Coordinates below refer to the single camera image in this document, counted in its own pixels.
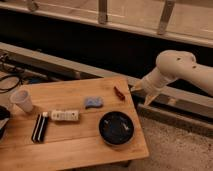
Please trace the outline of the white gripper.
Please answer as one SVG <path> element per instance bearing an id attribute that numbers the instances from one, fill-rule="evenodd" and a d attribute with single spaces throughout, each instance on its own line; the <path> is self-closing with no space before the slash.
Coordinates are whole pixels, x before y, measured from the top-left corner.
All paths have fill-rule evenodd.
<path id="1" fill-rule="evenodd" d="M 160 70 L 155 67 L 141 79 L 141 85 L 131 87 L 130 91 L 134 92 L 143 89 L 147 93 L 144 105 L 149 106 L 157 97 L 156 94 L 159 94 L 165 86 L 174 81 L 174 77 L 163 75 Z"/>

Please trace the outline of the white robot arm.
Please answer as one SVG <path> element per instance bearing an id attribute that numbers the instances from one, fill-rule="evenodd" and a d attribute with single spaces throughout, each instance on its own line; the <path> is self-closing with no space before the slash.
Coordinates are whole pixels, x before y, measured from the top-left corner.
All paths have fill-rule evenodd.
<path id="1" fill-rule="evenodd" d="M 155 68 L 136 82 L 131 92 L 144 90 L 144 105 L 148 106 L 157 98 L 164 87 L 183 79 L 213 96 L 213 67 L 198 64 L 193 53 L 165 50 L 156 58 Z"/>

